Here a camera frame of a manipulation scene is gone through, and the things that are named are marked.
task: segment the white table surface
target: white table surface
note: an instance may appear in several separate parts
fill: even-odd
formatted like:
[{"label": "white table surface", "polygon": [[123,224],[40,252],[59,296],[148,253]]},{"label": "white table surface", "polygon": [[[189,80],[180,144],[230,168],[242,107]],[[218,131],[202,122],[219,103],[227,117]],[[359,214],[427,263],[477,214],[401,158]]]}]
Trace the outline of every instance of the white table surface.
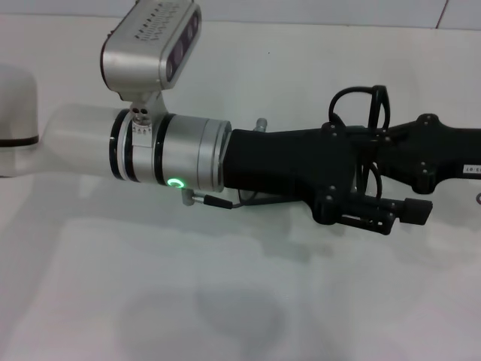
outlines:
[{"label": "white table surface", "polygon": [[[122,106],[98,58],[115,19],[0,16],[0,62],[65,102]],[[250,129],[320,126],[385,84],[392,123],[481,127],[481,32],[205,23],[170,111]],[[368,98],[340,104],[366,124]],[[221,211],[173,189],[72,174],[0,180],[1,361],[480,361],[481,182],[385,237],[303,205]],[[385,180],[386,196],[413,196]]]}]

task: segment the label sticker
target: label sticker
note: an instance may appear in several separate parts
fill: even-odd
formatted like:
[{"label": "label sticker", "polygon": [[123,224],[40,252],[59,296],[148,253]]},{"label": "label sticker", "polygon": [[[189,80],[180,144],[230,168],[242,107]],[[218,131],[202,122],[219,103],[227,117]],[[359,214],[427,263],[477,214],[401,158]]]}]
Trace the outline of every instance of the label sticker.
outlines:
[{"label": "label sticker", "polygon": [[464,174],[481,174],[481,165],[466,164],[463,168]]}]

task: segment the metal clamp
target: metal clamp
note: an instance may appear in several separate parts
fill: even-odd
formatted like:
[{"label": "metal clamp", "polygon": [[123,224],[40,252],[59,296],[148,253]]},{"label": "metal clamp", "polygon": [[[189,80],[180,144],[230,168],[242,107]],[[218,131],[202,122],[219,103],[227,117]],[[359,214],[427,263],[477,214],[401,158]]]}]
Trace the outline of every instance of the metal clamp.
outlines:
[{"label": "metal clamp", "polygon": [[[268,128],[268,121],[265,118],[258,118],[254,132],[266,132]],[[205,194],[196,193],[194,190],[182,189],[182,203],[187,206],[195,203],[204,204]]]},{"label": "metal clamp", "polygon": [[132,114],[132,146],[153,147],[153,128],[156,122],[167,114],[162,93],[153,93],[146,102],[133,102],[130,112]]}]

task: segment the black cable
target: black cable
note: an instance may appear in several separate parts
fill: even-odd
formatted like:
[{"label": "black cable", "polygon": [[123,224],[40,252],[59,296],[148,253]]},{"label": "black cable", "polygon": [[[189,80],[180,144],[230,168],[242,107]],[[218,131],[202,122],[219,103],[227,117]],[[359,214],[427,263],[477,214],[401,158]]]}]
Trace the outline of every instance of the black cable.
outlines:
[{"label": "black cable", "polygon": [[237,196],[239,197],[239,203],[232,205],[232,208],[240,208],[244,205],[249,205],[251,201],[257,196],[258,192],[254,192],[248,199],[243,199],[241,195],[241,190],[237,190]]},{"label": "black cable", "polygon": [[367,94],[372,94],[372,88],[368,86],[353,86],[350,88],[346,88],[344,90],[341,90],[338,94],[334,96],[334,98],[331,100],[331,104],[329,105],[329,121],[332,123],[335,123],[334,119],[334,108],[337,104],[337,101],[341,99],[343,96],[346,94],[350,93],[367,93]]},{"label": "black cable", "polygon": [[279,203],[293,203],[299,202],[299,199],[285,196],[262,197],[253,199],[246,205],[277,205]]},{"label": "black cable", "polygon": [[344,122],[342,121],[342,119],[341,119],[336,113],[333,113],[333,114],[329,117],[329,122],[330,122],[331,124],[336,125],[336,126],[346,127],[346,125],[344,124]]},{"label": "black cable", "polygon": [[362,177],[362,161],[360,158],[355,163],[355,187],[358,193],[366,193],[366,186],[364,185]]},{"label": "black cable", "polygon": [[373,172],[374,178],[376,178],[376,187],[377,187],[376,198],[377,200],[380,200],[381,197],[383,196],[383,179],[381,178],[379,169],[376,167],[374,163],[371,163],[369,165],[369,170]]},{"label": "black cable", "polygon": [[371,166],[369,159],[366,159],[362,165],[362,184],[364,186],[364,193],[366,193],[366,189],[368,188],[368,180],[369,180],[369,171],[371,170]]},{"label": "black cable", "polygon": [[391,122],[391,105],[389,104],[389,97],[388,93],[386,90],[386,94],[384,95],[383,99],[383,107],[384,107],[384,124],[383,124],[383,129],[388,130],[389,128],[389,123]]}]

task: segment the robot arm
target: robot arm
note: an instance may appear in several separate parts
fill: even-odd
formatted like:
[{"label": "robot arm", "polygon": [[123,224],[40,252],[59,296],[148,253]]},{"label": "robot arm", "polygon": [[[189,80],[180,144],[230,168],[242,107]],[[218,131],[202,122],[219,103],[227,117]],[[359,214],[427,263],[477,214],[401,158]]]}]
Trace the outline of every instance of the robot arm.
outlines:
[{"label": "robot arm", "polygon": [[[386,235],[396,218],[425,224],[432,204],[384,199],[381,175],[418,193],[431,193],[452,177],[481,179],[481,130],[451,129],[433,114],[389,128],[384,86],[338,93],[319,129],[267,133],[267,122],[258,120],[253,131],[232,131],[226,120],[168,113],[162,91],[175,85],[200,32],[195,3],[138,0],[101,52],[104,82],[131,103],[129,108],[66,105],[53,115],[40,142],[36,119],[31,121],[35,112],[18,117],[4,112],[0,175],[72,171],[115,177],[180,188],[186,205],[227,209],[303,201],[318,223]],[[352,92],[372,95],[367,127],[345,126],[334,112],[337,100]],[[378,128],[381,107],[386,118]],[[28,126],[23,132],[3,130],[21,129],[19,124]],[[26,138],[32,142],[15,142]],[[377,181],[376,196],[366,195],[370,173]],[[233,204],[195,192],[224,187],[253,194]]]}]

